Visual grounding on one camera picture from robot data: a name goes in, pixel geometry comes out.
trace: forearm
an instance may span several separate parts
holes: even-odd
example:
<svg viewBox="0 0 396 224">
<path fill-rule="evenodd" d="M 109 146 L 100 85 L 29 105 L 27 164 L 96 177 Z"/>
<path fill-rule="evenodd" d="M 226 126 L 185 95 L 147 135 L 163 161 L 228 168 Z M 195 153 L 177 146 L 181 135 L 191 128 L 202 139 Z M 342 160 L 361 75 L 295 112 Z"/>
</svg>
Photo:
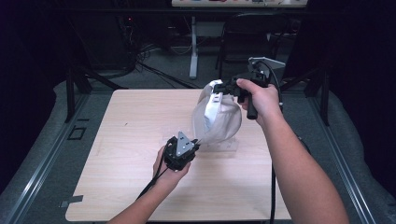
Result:
<svg viewBox="0 0 396 224">
<path fill-rule="evenodd" d="M 174 187 L 155 185 L 146 194 L 113 217 L 109 224 L 146 223 L 158 205 L 169 195 Z"/>
<path fill-rule="evenodd" d="M 295 223 L 347 223 L 347 213 L 332 181 L 278 114 L 264 120 L 283 199 Z"/>
</svg>

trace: black chair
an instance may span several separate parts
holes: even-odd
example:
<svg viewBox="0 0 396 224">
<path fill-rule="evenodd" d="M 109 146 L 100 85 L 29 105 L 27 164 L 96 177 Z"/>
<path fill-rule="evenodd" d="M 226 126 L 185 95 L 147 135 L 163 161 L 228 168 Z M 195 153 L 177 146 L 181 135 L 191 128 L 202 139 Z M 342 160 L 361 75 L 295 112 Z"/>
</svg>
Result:
<svg viewBox="0 0 396 224">
<path fill-rule="evenodd" d="M 219 79 L 223 63 L 248 63 L 250 57 L 275 59 L 280 38 L 288 25 L 288 18 L 282 14 L 241 13 L 231 16 L 224 23 L 216 61 Z"/>
</svg>

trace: table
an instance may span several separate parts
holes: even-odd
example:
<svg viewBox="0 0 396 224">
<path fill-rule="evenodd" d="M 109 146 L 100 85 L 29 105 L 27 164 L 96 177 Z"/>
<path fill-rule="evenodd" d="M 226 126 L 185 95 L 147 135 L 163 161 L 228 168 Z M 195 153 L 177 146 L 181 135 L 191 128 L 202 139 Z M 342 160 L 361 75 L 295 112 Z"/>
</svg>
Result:
<svg viewBox="0 0 396 224">
<path fill-rule="evenodd" d="M 294 7 L 303 8 L 306 6 L 308 0 L 263 0 L 262 2 L 253 2 L 253 0 L 228 0 L 209 1 L 209 0 L 172 0 L 173 7 L 263 7 L 263 8 L 278 8 L 278 7 Z M 190 65 L 190 79 L 197 78 L 198 53 L 196 48 L 196 26 L 195 17 L 191 17 L 191 65 Z"/>
<path fill-rule="evenodd" d="M 69 221 L 107 221 L 152 177 L 159 148 L 182 131 L 201 90 L 114 91 L 74 196 Z M 271 210 L 271 159 L 260 126 L 246 119 L 228 148 L 202 148 L 151 221 L 264 220 Z M 290 219 L 276 186 L 276 219 Z"/>
</svg>

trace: desk leg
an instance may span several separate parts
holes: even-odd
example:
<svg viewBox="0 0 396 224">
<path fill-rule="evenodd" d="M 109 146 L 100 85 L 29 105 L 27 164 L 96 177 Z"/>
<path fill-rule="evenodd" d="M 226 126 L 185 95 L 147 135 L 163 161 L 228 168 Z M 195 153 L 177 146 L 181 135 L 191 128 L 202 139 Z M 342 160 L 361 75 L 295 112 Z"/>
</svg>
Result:
<svg viewBox="0 0 396 224">
<path fill-rule="evenodd" d="M 196 34 L 196 23 L 195 17 L 191 18 L 191 65 L 190 65 L 190 78 L 197 78 L 197 67 L 198 67 L 198 53 L 197 53 L 197 34 Z"/>
</svg>

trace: left arm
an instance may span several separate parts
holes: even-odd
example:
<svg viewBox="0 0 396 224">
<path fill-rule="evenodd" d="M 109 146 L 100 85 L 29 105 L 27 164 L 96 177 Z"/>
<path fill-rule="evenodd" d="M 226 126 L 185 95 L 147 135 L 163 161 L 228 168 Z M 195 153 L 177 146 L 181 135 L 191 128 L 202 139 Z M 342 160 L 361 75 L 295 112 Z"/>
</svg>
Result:
<svg viewBox="0 0 396 224">
<path fill-rule="evenodd" d="M 158 152 L 157 160 L 153 165 L 154 174 L 158 169 L 162 154 L 163 147 Z M 170 169 L 166 170 L 147 193 L 107 223 L 146 223 L 158 205 L 160 205 L 160 203 L 172 192 L 172 190 L 177 186 L 178 181 L 180 181 L 180 179 L 189 171 L 190 165 L 191 164 L 188 163 L 183 170 L 178 172 L 174 172 Z M 161 173 L 165 169 L 166 165 L 163 163 Z"/>
</svg>

